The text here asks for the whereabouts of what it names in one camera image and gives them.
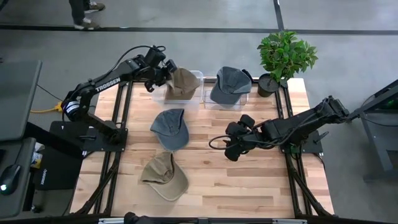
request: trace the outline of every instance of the yellow cable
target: yellow cable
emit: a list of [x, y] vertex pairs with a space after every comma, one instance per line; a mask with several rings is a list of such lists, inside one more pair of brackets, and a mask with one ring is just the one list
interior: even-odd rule
[[51, 109], [48, 109], [48, 110], [41, 110], [41, 111], [31, 110], [30, 112], [31, 113], [48, 113], [48, 112], [52, 112], [52, 111], [62, 112], [61, 103], [62, 103], [62, 101], [58, 102], [57, 105], [55, 105], [54, 108], [51, 108]]
[[41, 110], [41, 111], [34, 111], [34, 110], [31, 110], [30, 112], [31, 112], [31, 113], [48, 113], [48, 112], [55, 111], [55, 110], [56, 110], [55, 108], [52, 108], [52, 109]]

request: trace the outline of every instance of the wooden table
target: wooden table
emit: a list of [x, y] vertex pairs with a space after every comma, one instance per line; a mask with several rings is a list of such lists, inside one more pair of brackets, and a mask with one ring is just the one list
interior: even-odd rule
[[[210, 84], [205, 85], [205, 89], [211, 87]], [[295, 114], [309, 109], [303, 79], [290, 79], [289, 91]], [[103, 120], [111, 119], [116, 92], [115, 87], [99, 95], [95, 115]], [[190, 186], [175, 202], [165, 201], [151, 187], [139, 181], [148, 161], [164, 150], [149, 131], [162, 110], [163, 107], [151, 99], [143, 84], [134, 84], [127, 122], [129, 136], [121, 158], [112, 216], [121, 217], [127, 212], [150, 217], [294, 216], [285, 159], [279, 148], [255, 149], [242, 155], [238, 162], [232, 162], [224, 156], [224, 151], [208, 147], [209, 139], [224, 134], [228, 123], [238, 121], [242, 114], [248, 114], [256, 123], [277, 118], [274, 96], [261, 98], [254, 86], [243, 111], [205, 110], [203, 104], [199, 110], [185, 111], [190, 142], [175, 153], [175, 160], [188, 176]], [[97, 187], [103, 157], [103, 152], [96, 152], [83, 161], [71, 212], [81, 208]], [[321, 162], [312, 154], [302, 157], [308, 187], [326, 210], [333, 213]], [[105, 207], [107, 192], [105, 189], [101, 209]], [[301, 190], [298, 190], [298, 196], [300, 208], [304, 211]]]

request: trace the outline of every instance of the plastic container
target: plastic container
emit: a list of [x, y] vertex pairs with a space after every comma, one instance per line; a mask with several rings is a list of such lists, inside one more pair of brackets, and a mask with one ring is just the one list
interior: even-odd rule
[[183, 108], [186, 110], [197, 110], [202, 102], [204, 78], [201, 71], [191, 70], [191, 72], [200, 80], [200, 86], [195, 90], [191, 100], [165, 100], [167, 85], [157, 86], [152, 92], [152, 99], [161, 104], [166, 109]]
[[210, 99], [211, 90], [205, 90], [203, 95], [203, 102], [205, 103], [205, 109], [210, 110], [230, 110], [230, 111], [241, 111], [243, 106], [248, 102], [249, 95], [243, 94], [240, 99], [234, 105], [218, 104]]

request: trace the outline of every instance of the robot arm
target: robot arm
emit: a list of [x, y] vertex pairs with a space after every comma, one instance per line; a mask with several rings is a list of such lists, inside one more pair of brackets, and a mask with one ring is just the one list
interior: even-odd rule
[[308, 135], [324, 124], [345, 122], [348, 110], [332, 96], [325, 98], [316, 107], [287, 119], [267, 120], [254, 125], [248, 115], [242, 115], [237, 123], [229, 123], [225, 133], [230, 141], [225, 141], [225, 156], [237, 161], [241, 154], [246, 154], [255, 147], [271, 149], [283, 144], [301, 145]]
[[147, 91], [154, 91], [153, 85], [165, 84], [170, 79], [170, 73], [177, 69], [173, 60], [168, 60], [164, 67], [159, 67], [158, 64], [165, 58], [166, 56], [153, 46], [145, 57], [138, 55], [127, 59], [107, 74], [79, 84], [62, 102], [63, 113], [70, 121], [89, 124], [104, 134], [110, 142], [117, 143], [120, 136], [116, 125], [112, 121], [103, 121], [88, 112], [92, 97], [114, 85], [129, 81], [144, 82]]

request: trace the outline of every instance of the concrete floor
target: concrete floor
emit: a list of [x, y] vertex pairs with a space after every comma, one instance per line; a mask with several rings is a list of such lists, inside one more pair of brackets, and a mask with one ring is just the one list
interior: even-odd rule
[[[104, 0], [104, 12], [89, 15], [104, 27], [278, 28], [272, 0]], [[289, 29], [397, 30], [395, 0], [280, 0]], [[13, 0], [0, 12], [0, 24], [69, 26], [66, 1]], [[221, 66], [263, 74], [256, 47], [267, 34], [187, 32], [55, 32], [0, 30], [5, 61], [42, 60], [39, 83], [63, 98], [67, 91], [109, 69], [128, 48], [165, 45], [165, 54], [183, 67], [214, 76]], [[303, 77], [310, 104], [333, 95], [353, 111], [369, 96], [398, 78], [398, 35], [300, 35], [317, 46], [319, 61]], [[33, 108], [57, 101], [37, 89]], [[57, 113], [29, 118], [49, 128]], [[398, 222], [398, 183], [366, 184], [362, 176], [379, 168], [360, 121], [326, 125], [323, 139], [326, 175], [335, 213], [340, 217]], [[49, 192], [41, 215], [60, 215], [71, 192]]]

